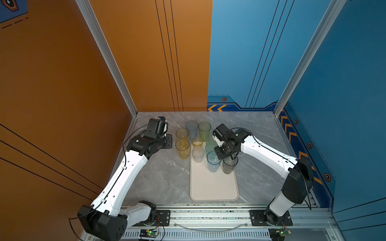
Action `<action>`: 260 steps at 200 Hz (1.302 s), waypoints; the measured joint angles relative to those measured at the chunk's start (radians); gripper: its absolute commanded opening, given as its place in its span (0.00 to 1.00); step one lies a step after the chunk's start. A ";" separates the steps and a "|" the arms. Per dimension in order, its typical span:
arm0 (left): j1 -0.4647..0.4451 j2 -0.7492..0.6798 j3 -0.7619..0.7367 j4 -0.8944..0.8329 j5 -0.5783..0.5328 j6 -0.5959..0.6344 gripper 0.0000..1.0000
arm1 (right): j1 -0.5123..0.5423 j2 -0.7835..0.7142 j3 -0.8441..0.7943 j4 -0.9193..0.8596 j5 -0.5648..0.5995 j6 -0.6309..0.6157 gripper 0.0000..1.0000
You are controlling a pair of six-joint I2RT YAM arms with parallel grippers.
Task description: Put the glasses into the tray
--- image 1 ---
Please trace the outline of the tall green glass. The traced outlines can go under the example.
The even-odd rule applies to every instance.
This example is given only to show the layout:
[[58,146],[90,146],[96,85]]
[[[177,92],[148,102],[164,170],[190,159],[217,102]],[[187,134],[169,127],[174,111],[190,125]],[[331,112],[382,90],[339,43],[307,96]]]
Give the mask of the tall green glass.
[[200,122],[198,128],[200,137],[203,139],[204,142],[208,142],[212,128],[211,124],[206,121]]

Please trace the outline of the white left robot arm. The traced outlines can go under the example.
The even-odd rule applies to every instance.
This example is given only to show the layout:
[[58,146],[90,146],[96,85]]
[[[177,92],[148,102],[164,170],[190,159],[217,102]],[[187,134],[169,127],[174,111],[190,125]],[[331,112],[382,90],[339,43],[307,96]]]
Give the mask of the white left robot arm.
[[156,205],[145,200],[120,214],[123,201],[140,170],[150,157],[161,149],[172,148],[172,135],[163,116],[151,118],[137,135],[123,142],[124,156],[106,187],[91,205],[83,205],[78,213],[84,231],[103,241],[118,241],[126,228],[156,221]]

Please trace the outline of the tall yellow glass front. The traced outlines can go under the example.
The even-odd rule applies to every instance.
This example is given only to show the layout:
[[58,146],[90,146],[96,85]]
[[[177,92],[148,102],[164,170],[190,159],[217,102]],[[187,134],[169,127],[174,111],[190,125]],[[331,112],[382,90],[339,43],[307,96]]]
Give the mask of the tall yellow glass front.
[[186,160],[190,157],[190,142],[187,139],[178,139],[176,142],[176,149],[178,155],[182,160]]

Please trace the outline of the tall blue glass front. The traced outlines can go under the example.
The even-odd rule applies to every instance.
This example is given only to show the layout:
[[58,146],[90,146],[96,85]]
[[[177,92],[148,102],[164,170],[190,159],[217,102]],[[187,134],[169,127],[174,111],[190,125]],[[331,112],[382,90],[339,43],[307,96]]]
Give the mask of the tall blue glass front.
[[208,170],[212,173],[218,171],[221,160],[218,159],[215,151],[211,151],[207,154]]

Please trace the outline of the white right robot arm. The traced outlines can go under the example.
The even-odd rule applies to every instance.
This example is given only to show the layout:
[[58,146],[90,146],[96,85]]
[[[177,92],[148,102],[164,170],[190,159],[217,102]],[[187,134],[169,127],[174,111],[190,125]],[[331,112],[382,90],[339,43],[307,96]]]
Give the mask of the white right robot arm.
[[214,148],[218,159],[236,157],[240,152],[264,163],[285,179],[281,191],[263,213],[262,221],[269,226],[283,225],[288,210],[309,198],[314,186],[314,173],[308,158],[286,155],[257,139],[246,128],[235,131],[220,124],[213,130]]

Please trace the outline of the small yellow glass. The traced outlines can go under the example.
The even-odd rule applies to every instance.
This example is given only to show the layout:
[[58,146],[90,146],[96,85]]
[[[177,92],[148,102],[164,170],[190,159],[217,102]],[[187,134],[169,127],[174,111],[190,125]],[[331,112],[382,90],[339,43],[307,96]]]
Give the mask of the small yellow glass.
[[194,147],[201,147],[203,145],[203,139],[200,136],[196,136],[192,139],[192,144]]

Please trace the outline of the tall dark grey glass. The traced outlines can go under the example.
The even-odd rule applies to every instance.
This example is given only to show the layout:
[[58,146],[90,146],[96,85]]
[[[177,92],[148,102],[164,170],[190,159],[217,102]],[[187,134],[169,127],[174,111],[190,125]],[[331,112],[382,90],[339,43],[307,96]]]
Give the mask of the tall dark grey glass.
[[237,155],[231,155],[223,159],[223,167],[222,170],[225,174],[230,174],[238,164]]

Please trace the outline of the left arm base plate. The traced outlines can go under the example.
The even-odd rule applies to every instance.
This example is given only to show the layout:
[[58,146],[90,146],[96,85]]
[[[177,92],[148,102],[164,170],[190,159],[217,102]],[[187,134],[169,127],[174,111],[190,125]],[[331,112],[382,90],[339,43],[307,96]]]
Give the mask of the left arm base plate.
[[135,224],[135,227],[155,227],[158,225],[158,221],[160,221],[160,224],[164,227],[168,227],[170,224],[170,210],[157,210],[156,211],[156,218],[153,222],[140,222]]

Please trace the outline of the teal glass front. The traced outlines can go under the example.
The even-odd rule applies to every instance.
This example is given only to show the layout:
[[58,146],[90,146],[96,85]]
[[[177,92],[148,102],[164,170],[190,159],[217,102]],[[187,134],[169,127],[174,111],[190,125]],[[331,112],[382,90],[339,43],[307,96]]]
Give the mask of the teal glass front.
[[210,153],[210,152],[214,151],[214,148],[217,145],[218,144],[215,141],[206,142],[206,146],[205,146],[206,153]]

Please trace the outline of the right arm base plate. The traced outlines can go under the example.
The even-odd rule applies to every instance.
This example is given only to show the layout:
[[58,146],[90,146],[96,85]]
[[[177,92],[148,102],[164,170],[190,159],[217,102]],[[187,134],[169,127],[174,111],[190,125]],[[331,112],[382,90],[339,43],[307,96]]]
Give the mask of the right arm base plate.
[[283,216],[277,216],[270,210],[250,210],[250,220],[253,226],[293,226],[289,211]]

